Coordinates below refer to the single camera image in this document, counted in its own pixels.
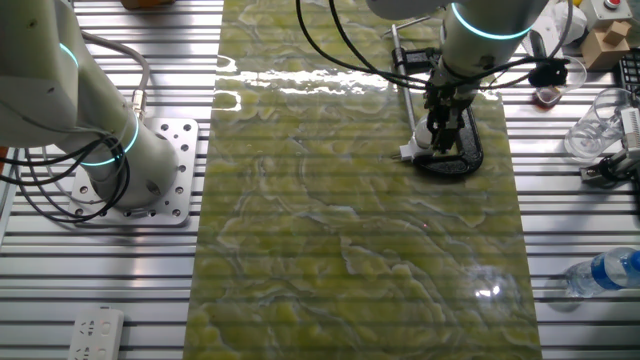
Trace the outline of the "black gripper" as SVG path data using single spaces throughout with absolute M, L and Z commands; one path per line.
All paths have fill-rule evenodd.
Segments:
M 439 151 L 448 152 L 454 145 L 458 125 L 463 125 L 463 111 L 473 101 L 473 89 L 462 85 L 436 85 L 427 83 L 424 108 L 427 110 L 426 126 L 429 131 L 439 133 Z

